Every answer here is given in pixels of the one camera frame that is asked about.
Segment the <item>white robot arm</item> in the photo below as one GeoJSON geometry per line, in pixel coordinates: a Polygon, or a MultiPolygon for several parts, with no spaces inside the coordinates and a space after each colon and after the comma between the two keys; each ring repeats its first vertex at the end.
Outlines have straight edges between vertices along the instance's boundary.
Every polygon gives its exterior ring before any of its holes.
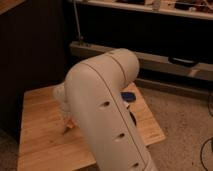
{"type": "Polygon", "coordinates": [[[54,95],[80,128],[100,171],[157,171],[121,96],[139,72],[137,56],[115,49],[75,64],[54,95]]]}

